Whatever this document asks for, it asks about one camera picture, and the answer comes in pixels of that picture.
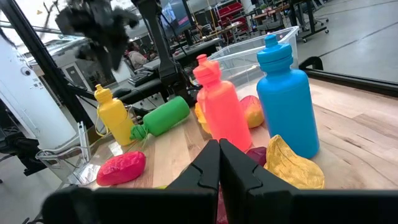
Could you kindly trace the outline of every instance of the workbench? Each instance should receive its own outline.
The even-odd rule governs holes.
[[[355,88],[310,79],[320,150],[312,158],[325,175],[327,189],[398,188],[398,100]],[[257,95],[256,82],[238,89],[239,97]],[[252,148],[267,146],[267,127],[251,129]],[[144,173],[117,188],[151,188],[168,185],[191,163],[211,136],[191,111],[167,133],[143,143],[119,146],[111,136],[100,139],[91,160],[101,165],[113,154],[142,150],[147,157]],[[88,185],[97,188],[95,183]]]

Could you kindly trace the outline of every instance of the person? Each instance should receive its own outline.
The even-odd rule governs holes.
[[[139,52],[139,46],[136,43],[129,44],[128,57],[135,70],[141,68],[148,60]]]

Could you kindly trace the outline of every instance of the gray floor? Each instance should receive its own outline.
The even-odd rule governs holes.
[[[298,60],[321,56],[325,70],[398,82],[397,14],[398,0],[332,0],[315,13],[329,17],[330,33],[314,35],[305,44],[299,42]],[[156,105],[162,103],[160,96],[151,100]],[[95,116],[95,109],[85,107],[90,116]],[[152,105],[146,100],[143,107]],[[29,177],[23,170],[15,157],[0,162],[0,179],[4,181],[0,184],[0,223],[34,218],[44,198],[60,185],[48,169]]]

